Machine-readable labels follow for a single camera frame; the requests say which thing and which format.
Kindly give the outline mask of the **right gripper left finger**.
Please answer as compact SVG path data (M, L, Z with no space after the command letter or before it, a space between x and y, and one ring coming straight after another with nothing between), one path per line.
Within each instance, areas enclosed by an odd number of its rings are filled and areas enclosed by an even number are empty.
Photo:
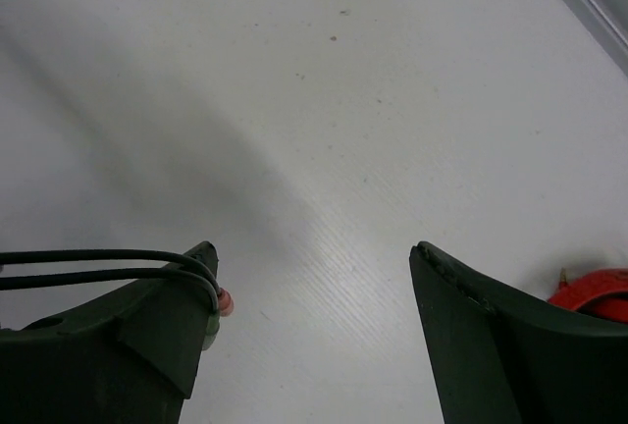
M5 252L5 265L125 260L125 269L5 277L5 291L119 287L1 332L5 423L176 423L220 328L215 247Z

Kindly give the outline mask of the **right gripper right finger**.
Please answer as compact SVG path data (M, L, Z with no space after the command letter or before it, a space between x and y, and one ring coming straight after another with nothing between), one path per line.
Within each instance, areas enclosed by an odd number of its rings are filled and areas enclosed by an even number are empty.
M446 423L626 422L626 326L551 305L425 241L409 265Z

